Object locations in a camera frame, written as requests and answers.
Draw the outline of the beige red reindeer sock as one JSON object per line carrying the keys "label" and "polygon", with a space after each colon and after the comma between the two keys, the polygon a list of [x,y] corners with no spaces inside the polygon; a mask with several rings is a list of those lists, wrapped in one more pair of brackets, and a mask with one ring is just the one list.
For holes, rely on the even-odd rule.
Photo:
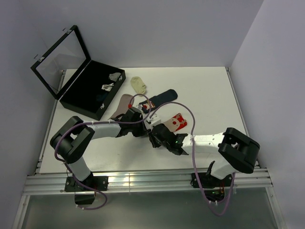
{"label": "beige red reindeer sock", "polygon": [[181,113],[176,114],[169,120],[163,123],[171,132],[176,132],[187,126],[186,119],[183,118]]}

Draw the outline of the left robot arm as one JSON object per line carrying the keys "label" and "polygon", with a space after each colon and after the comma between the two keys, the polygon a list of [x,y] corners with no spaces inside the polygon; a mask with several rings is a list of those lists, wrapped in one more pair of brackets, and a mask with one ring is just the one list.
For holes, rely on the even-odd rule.
{"label": "left robot arm", "polygon": [[55,150],[55,158],[63,162],[76,179],[76,186],[88,190],[97,186],[93,173],[83,158],[90,141],[106,137],[118,138],[128,133],[134,137],[146,136],[148,133],[141,111],[134,107],[107,121],[85,122],[78,116],[73,116],[51,138],[50,145]]}

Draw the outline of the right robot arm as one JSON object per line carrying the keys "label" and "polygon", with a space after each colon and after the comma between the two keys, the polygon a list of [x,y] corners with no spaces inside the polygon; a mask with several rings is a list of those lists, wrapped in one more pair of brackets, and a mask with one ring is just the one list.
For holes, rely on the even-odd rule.
{"label": "right robot arm", "polygon": [[164,124],[159,124],[149,131],[148,136],[154,148],[163,146],[177,156],[219,154],[220,159],[210,163],[206,174],[211,186],[217,186],[227,175],[237,171],[253,173],[260,150],[258,142],[233,127],[218,134],[191,135],[175,134]]}

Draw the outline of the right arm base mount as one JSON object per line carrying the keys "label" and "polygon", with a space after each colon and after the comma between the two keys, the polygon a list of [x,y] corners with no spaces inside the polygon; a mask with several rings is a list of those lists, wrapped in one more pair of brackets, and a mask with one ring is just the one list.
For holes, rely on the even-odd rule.
{"label": "right arm base mount", "polygon": [[217,179],[205,172],[198,173],[205,196],[211,202],[219,202],[225,198],[225,187],[230,187],[232,175],[227,175],[224,179]]}

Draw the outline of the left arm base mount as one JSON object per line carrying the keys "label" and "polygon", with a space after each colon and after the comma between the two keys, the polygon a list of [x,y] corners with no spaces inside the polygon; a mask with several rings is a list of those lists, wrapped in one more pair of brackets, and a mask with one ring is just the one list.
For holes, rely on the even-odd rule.
{"label": "left arm base mount", "polygon": [[[108,176],[93,176],[84,184],[75,177],[67,177],[64,187],[65,193],[74,193],[74,202],[82,210],[97,210],[104,207],[108,198],[104,191],[108,189]],[[90,207],[97,195],[104,197],[104,202],[97,207]]]}

